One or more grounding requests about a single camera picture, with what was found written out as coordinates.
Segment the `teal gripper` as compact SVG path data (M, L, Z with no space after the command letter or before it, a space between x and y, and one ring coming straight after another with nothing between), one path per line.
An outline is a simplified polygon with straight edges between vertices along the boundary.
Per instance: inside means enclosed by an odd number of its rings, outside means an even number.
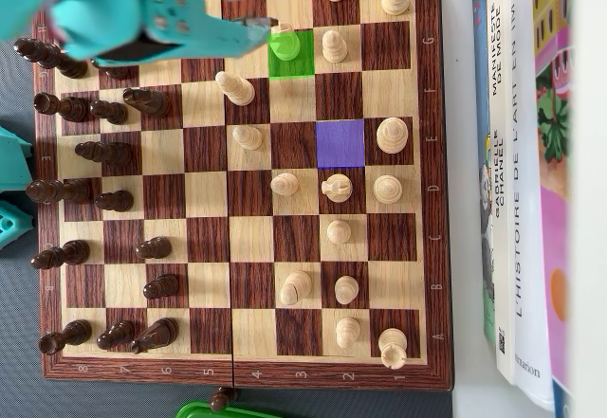
M267 40L277 20L225 20L205 0L61 0L64 49L101 64L169 57L240 57Z

